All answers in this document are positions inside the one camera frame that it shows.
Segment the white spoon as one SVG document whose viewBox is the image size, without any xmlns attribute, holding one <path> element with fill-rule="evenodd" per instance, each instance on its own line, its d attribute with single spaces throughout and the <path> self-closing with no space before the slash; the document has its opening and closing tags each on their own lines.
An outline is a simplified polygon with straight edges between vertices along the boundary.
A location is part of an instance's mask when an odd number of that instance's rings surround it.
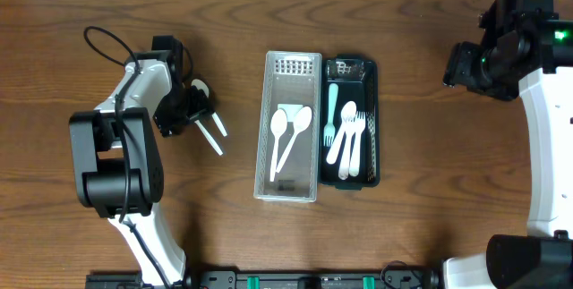
<svg viewBox="0 0 573 289">
<path fill-rule="evenodd" d="M 271 155 L 269 180 L 275 181 L 278 165 L 278 146 L 279 139 L 287 129 L 287 114 L 283 109 L 278 109 L 272 116 L 270 130 L 274 138 L 273 150 Z"/>
<path fill-rule="evenodd" d="M 335 139 L 329 149 L 328 155 L 326 157 L 326 162 L 333 165 L 338 158 L 338 153 L 342 144 L 343 137 L 346 133 L 346 129 L 349 124 L 354 121 L 356 114 L 356 103 L 354 101 L 348 101 L 341 109 L 341 125 L 335 136 Z"/>
<path fill-rule="evenodd" d="M 216 142 L 216 140 L 212 137 L 212 135 L 208 132 L 208 130 L 205 128 L 205 126 L 201 123 L 200 120 L 197 120 L 195 122 L 195 124 L 199 127 L 201 133 L 203 134 L 203 136 L 205 137 L 205 139 L 207 140 L 207 142 L 210 144 L 210 146 L 216 151 L 216 153 L 219 156 L 223 155 L 223 150 L 221 149 L 221 147 L 218 145 L 218 143 Z"/>
<path fill-rule="evenodd" d="M 203 91 L 203 92 L 205 93 L 205 95 L 206 95 L 207 98 L 210 97 L 209 87 L 208 87 L 208 85 L 207 85 L 204 81 L 202 81 L 202 80 L 200 80 L 200 79 L 193 79 L 193 80 L 192 80 L 192 86 L 195 87 L 195 88 L 197 88 L 197 89 L 199 89 L 199 90 L 201 90 L 201 91 Z M 225 128 L 225 126 L 224 126 L 224 124 L 222 123 L 220 117 L 218 116 L 218 113 L 217 113 L 215 110 L 212 111 L 211 117 L 212 117 L 212 119 L 214 120 L 216 126 L 218 127 L 220 133 L 221 133 L 224 137 L 226 137 L 226 136 L 227 136 L 227 129 Z"/>
</svg>

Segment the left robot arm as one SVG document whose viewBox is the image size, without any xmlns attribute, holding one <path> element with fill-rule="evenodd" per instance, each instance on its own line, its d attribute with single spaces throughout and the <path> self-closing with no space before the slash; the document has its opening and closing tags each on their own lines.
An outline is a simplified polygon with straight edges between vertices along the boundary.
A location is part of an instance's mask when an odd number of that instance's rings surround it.
<svg viewBox="0 0 573 289">
<path fill-rule="evenodd" d="M 163 51 L 137 55 L 123 67 L 107 99 L 69 119 L 77 196 L 123 236 L 141 268 L 134 279 L 105 285 L 189 288 L 186 254 L 160 205 L 165 177 L 155 134 L 176 136 L 195 122 L 195 90 L 184 83 L 181 58 Z"/>
</svg>

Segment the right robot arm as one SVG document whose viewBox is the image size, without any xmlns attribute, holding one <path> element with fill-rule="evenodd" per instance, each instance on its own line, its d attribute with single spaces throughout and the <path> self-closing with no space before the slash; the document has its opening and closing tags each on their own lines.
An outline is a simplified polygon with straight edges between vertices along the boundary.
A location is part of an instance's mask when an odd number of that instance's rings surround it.
<svg viewBox="0 0 573 289">
<path fill-rule="evenodd" d="M 572 286 L 572 24 L 540 17 L 493 27 L 480 44 L 457 43 L 443 82 L 511 101 L 529 134 L 526 235 L 495 234 L 484 253 L 442 264 L 446 288 Z"/>
</svg>

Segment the white fork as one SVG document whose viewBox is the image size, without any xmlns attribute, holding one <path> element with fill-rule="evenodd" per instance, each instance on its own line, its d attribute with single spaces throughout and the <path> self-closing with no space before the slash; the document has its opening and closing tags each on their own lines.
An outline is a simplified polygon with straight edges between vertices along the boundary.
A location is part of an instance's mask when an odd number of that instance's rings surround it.
<svg viewBox="0 0 573 289">
<path fill-rule="evenodd" d="M 340 180 L 346 180 L 349 176 L 349 166 L 351 157 L 350 148 L 354 134 L 355 134 L 355 117 L 352 117 L 346 121 L 345 144 L 338 169 L 338 178 Z"/>
<path fill-rule="evenodd" d="M 337 83 L 331 83 L 328 90 L 328 112 L 327 112 L 327 123 L 323 129 L 323 145 L 325 147 L 330 147 L 335 138 L 336 128 L 334 126 L 334 113 L 338 100 L 338 85 Z"/>
<path fill-rule="evenodd" d="M 361 138 L 365 123 L 365 112 L 358 112 L 355 118 L 355 141 L 349 165 L 349 175 L 352 177 L 358 176 L 360 170 Z"/>
</svg>

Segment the white spoon lowest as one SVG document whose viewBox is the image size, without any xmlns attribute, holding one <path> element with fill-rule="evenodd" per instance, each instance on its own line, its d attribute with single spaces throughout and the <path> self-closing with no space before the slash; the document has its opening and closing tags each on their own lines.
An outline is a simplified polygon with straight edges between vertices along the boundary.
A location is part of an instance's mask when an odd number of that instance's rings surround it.
<svg viewBox="0 0 573 289">
<path fill-rule="evenodd" d="M 288 156 L 294 146 L 297 136 L 309 127 L 311 121 L 312 121 L 312 110 L 309 106 L 304 106 L 301 110 L 299 110 L 296 113 L 293 121 L 294 133 L 290 141 L 288 142 L 286 149 L 283 152 L 283 155 L 281 156 L 278 162 L 276 169 L 277 173 L 279 173 L 282 170 L 284 164 L 286 163 Z"/>
</svg>

